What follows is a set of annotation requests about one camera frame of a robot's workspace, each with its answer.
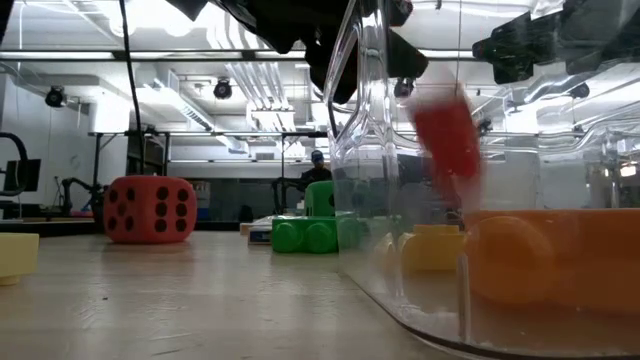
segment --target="cap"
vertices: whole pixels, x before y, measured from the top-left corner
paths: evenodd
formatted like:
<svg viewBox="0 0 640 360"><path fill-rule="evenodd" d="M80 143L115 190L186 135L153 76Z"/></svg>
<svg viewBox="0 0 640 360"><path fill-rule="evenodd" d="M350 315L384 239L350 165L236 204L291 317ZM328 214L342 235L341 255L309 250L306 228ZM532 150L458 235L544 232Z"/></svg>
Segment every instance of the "cap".
<svg viewBox="0 0 640 360"><path fill-rule="evenodd" d="M311 153L311 162L315 164L322 161L324 161L324 155L322 154L322 151L313 150L313 152Z"/></svg>

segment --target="black dot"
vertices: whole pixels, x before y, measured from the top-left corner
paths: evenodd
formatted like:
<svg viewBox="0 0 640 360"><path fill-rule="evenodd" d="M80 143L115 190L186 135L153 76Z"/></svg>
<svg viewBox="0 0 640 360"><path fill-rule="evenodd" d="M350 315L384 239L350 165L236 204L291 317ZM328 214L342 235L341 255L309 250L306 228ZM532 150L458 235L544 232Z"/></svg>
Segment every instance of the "black dot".
<svg viewBox="0 0 640 360"><path fill-rule="evenodd" d="M132 188L127 189L127 200L134 201L136 199L136 191Z"/></svg>
<svg viewBox="0 0 640 360"><path fill-rule="evenodd" d="M178 200L187 201L188 198L189 198L189 192L187 190L182 189L178 191Z"/></svg>
<svg viewBox="0 0 640 360"><path fill-rule="evenodd" d="M156 220L156 231L157 232L167 231L167 222L162 219Z"/></svg>
<svg viewBox="0 0 640 360"><path fill-rule="evenodd" d="M176 221L176 230L179 232L184 232L187 230L187 222L184 219L179 219Z"/></svg>
<svg viewBox="0 0 640 360"><path fill-rule="evenodd" d="M118 204L118 216L124 216L127 213L127 203Z"/></svg>
<svg viewBox="0 0 640 360"><path fill-rule="evenodd" d="M124 228L127 231L131 231L133 229L133 218L131 216L127 217L127 219L124 221Z"/></svg>
<svg viewBox="0 0 640 360"><path fill-rule="evenodd" d="M109 201L112 203L118 201L118 192L115 190L109 191Z"/></svg>
<svg viewBox="0 0 640 360"><path fill-rule="evenodd" d="M169 197L169 189L164 186L159 188L158 192L156 193L156 197L159 200L167 200L167 198Z"/></svg>
<svg viewBox="0 0 640 360"><path fill-rule="evenodd" d="M167 215L167 204L158 203L158 205L156 205L156 215L160 217Z"/></svg>
<svg viewBox="0 0 640 360"><path fill-rule="evenodd" d="M109 218L109 221L107 222L107 228L109 228L109 230L115 230L117 225L118 225L118 220L116 220L116 218L114 217Z"/></svg>
<svg viewBox="0 0 640 360"><path fill-rule="evenodd" d="M176 214L178 216L185 216L187 215L187 205L185 204L178 204L176 205Z"/></svg>

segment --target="transparent container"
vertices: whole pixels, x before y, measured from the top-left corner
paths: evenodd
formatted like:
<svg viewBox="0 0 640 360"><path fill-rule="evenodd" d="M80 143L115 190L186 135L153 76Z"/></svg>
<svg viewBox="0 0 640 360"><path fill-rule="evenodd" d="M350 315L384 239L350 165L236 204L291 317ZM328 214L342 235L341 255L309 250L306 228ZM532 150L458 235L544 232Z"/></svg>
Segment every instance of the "transparent container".
<svg viewBox="0 0 640 360"><path fill-rule="evenodd" d="M351 1L327 74L343 271L464 357L640 355L640 2L426 1L408 19L399 3ZM412 92L405 41L429 60ZM454 202L409 111L453 99L482 155Z"/></svg>

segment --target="die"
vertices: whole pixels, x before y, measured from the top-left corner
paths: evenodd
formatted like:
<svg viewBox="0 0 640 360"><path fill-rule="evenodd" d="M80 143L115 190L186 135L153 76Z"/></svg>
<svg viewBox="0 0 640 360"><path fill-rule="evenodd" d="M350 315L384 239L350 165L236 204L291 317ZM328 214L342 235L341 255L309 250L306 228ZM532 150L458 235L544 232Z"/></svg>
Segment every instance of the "die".
<svg viewBox="0 0 640 360"><path fill-rule="evenodd" d="M182 242L193 231L196 194L184 179L125 176L116 179L104 199L104 228L115 243Z"/></svg>

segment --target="person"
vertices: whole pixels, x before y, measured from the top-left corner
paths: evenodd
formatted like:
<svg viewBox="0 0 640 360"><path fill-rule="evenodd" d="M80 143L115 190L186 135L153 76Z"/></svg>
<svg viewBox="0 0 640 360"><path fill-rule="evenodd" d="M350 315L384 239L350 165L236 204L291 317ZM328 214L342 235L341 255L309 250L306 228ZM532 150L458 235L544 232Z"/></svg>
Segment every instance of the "person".
<svg viewBox="0 0 640 360"><path fill-rule="evenodd" d="M314 150L311 153L311 162L313 163L313 169L305 171L300 177L301 180L305 181L306 185L316 181L331 180L331 171L324 167L322 151Z"/></svg>

